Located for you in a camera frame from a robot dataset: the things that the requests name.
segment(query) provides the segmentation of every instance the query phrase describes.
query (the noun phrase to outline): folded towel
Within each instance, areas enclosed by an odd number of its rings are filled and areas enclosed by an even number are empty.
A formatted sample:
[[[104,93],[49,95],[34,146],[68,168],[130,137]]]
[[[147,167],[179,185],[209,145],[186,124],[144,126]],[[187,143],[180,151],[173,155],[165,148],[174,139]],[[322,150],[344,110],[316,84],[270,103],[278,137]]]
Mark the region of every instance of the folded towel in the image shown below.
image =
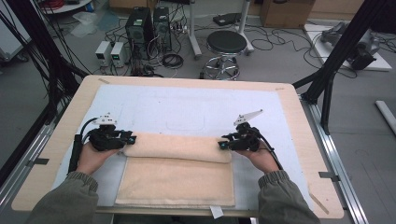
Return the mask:
[[[215,137],[137,133],[124,149],[116,204],[141,207],[234,205],[231,153]]]

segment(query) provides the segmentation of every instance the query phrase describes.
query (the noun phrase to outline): floor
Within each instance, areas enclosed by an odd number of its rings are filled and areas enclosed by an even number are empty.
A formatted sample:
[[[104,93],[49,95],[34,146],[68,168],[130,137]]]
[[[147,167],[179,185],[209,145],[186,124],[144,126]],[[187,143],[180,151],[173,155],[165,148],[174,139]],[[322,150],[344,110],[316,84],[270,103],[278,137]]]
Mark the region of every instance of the floor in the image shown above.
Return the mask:
[[[69,31],[77,26],[75,20],[71,18],[72,14],[66,13],[58,19],[61,27],[64,28],[64,36],[69,48],[91,72],[100,75],[102,71],[99,69],[94,52],[100,42],[105,40],[106,31],[117,27],[119,21],[107,9],[106,4],[99,6],[95,13],[99,18],[97,32],[82,38],[69,34]],[[196,20],[196,36],[203,51],[200,60],[194,60],[187,35],[180,34],[178,38],[180,45],[174,44],[174,50],[180,48],[179,55],[184,59],[183,66],[179,69],[158,67],[155,73],[164,77],[198,78],[203,64],[213,56],[205,48],[205,38],[213,31],[207,28],[219,28],[211,21],[211,18],[211,16],[200,17]],[[335,24],[333,21],[311,22]],[[307,49],[301,49],[309,47],[308,42],[299,36],[304,36],[302,30],[294,29],[285,32],[253,27],[261,25],[257,17],[249,17],[247,24],[246,35],[254,45],[255,51],[249,56],[237,58],[241,67],[241,76],[238,81],[293,83],[318,70],[316,68],[320,66],[318,58],[306,55]],[[282,39],[271,35],[270,39],[275,44],[270,44],[264,41],[265,31],[275,35],[279,33],[279,36],[285,40],[284,42],[292,40],[293,43],[280,44],[279,41]],[[121,29],[118,34],[122,35],[122,33],[124,32]],[[383,49],[379,53],[392,67],[396,67],[394,53]],[[307,63],[304,56],[316,67]],[[2,72],[0,75],[0,122],[3,124],[0,130],[2,143],[0,165],[3,166],[44,108],[48,98],[43,81],[32,63],[13,60],[0,67],[0,71]],[[123,68],[118,70],[119,74],[123,72],[125,72]],[[344,75],[337,75],[333,86],[330,114],[332,139],[368,221],[370,223],[395,223],[396,137],[376,108],[375,101],[385,101],[390,111],[396,114],[396,70],[359,71],[356,78],[351,78],[355,74],[350,71],[343,70],[342,72]],[[304,86],[297,92],[303,93],[306,89],[307,86]],[[13,211],[9,205],[0,211],[2,211],[0,223],[22,223],[28,216],[28,213]],[[108,221],[108,217],[98,215],[95,223],[106,223],[105,220]],[[346,211],[344,218],[323,219],[322,223],[352,223],[352,221]]]

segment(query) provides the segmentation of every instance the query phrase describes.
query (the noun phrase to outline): sleeve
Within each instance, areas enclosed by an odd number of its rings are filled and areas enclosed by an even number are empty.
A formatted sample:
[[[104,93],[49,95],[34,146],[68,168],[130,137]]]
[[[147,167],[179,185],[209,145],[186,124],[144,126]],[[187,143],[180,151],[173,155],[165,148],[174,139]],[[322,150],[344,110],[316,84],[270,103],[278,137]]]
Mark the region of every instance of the sleeve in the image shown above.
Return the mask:
[[[26,223],[92,223],[98,202],[97,187],[91,176],[70,173],[58,188],[37,203]]]
[[[320,223],[285,171],[264,175],[259,185],[260,223]]]

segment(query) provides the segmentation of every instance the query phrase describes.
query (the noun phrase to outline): person's right hand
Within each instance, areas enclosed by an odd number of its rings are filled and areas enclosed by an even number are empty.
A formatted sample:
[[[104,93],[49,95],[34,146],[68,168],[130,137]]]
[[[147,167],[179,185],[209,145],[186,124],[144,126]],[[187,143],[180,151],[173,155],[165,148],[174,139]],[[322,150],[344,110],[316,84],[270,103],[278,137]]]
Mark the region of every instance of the person's right hand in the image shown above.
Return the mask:
[[[91,142],[88,142],[82,147],[76,171],[86,175],[92,175],[105,163],[107,158],[118,151],[118,149],[98,151],[92,146]]]
[[[236,150],[235,152],[246,156],[257,169],[265,174],[279,170],[273,156],[263,143],[260,143],[259,150],[255,152],[247,150]]]

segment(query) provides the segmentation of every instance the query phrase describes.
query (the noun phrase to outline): round stool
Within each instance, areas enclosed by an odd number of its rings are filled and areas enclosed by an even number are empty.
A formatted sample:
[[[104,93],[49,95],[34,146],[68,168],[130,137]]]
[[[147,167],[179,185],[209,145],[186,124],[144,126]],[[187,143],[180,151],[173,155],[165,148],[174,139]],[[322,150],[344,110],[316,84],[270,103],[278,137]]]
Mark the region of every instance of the round stool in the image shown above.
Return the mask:
[[[219,56],[205,64],[205,73],[214,79],[236,80],[239,66],[235,56],[244,52],[246,39],[233,31],[216,31],[207,37],[206,46]]]

